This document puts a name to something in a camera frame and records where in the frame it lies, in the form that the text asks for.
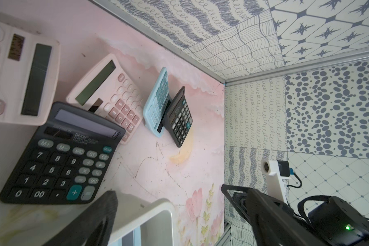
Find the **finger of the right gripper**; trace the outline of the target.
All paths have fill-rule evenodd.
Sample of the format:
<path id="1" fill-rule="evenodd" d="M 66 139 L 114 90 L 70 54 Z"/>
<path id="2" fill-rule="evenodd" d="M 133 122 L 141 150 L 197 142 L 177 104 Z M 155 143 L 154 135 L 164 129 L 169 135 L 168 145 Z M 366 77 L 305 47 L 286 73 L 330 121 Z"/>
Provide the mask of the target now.
<path id="1" fill-rule="evenodd" d="M 223 184 L 220 190 L 239 216 L 245 221 L 250 221 L 246 206 L 250 188 Z"/>

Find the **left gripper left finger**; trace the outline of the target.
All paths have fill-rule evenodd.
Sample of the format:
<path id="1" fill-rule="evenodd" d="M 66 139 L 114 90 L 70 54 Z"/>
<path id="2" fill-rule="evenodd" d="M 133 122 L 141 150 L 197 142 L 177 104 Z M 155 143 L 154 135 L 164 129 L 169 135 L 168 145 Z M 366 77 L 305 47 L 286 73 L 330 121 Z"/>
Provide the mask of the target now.
<path id="1" fill-rule="evenodd" d="M 45 246 L 107 246 L 118 207 L 115 191 L 105 192 Z"/>

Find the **small black calculator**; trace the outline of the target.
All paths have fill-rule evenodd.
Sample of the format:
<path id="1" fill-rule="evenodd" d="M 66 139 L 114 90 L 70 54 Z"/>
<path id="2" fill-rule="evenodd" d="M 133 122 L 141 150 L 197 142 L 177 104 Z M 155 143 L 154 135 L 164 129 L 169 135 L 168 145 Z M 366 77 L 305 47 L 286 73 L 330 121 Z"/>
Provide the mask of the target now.
<path id="1" fill-rule="evenodd" d="M 0 201 L 23 205 L 92 202 L 126 131 L 70 104 L 55 102 L 6 181 Z"/>

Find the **white plastic storage box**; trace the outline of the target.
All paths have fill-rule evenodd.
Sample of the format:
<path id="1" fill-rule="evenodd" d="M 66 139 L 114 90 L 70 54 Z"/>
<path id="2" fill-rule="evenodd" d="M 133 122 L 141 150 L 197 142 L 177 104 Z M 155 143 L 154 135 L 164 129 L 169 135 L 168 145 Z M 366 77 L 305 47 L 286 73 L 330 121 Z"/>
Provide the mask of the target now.
<path id="1" fill-rule="evenodd" d="M 152 203 L 131 194 L 117 195 L 118 207 L 109 245 L 140 229 L 142 246 L 178 246 L 174 205 L 166 198 Z"/>

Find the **black calculator back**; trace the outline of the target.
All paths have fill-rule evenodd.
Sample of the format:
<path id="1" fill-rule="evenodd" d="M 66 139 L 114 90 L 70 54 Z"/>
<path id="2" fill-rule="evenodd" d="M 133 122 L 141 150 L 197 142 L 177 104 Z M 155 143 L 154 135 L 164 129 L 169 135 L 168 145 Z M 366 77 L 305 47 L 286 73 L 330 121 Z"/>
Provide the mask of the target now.
<path id="1" fill-rule="evenodd" d="M 181 148 L 193 124 L 193 118 L 182 86 L 165 111 L 163 126 L 170 133 L 176 146 Z"/>

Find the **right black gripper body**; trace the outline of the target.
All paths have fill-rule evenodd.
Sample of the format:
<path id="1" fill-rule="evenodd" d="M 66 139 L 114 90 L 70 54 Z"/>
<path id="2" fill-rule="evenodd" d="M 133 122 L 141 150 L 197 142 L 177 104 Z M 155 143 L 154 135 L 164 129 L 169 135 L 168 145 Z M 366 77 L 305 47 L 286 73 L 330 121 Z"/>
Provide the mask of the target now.
<path id="1" fill-rule="evenodd" d="M 369 219 L 337 196 L 310 196 L 286 211 L 293 219 L 285 226 L 301 246 L 369 246 Z"/>

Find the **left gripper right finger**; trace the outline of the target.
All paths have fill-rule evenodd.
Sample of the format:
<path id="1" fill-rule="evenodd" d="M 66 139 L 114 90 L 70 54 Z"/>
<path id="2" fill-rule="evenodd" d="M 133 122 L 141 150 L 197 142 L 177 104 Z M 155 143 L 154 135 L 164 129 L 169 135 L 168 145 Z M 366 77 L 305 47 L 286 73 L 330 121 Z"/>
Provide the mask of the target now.
<path id="1" fill-rule="evenodd" d="M 249 188 L 247 221 L 259 246 L 324 246 L 320 239 L 301 226 L 267 195 Z"/>

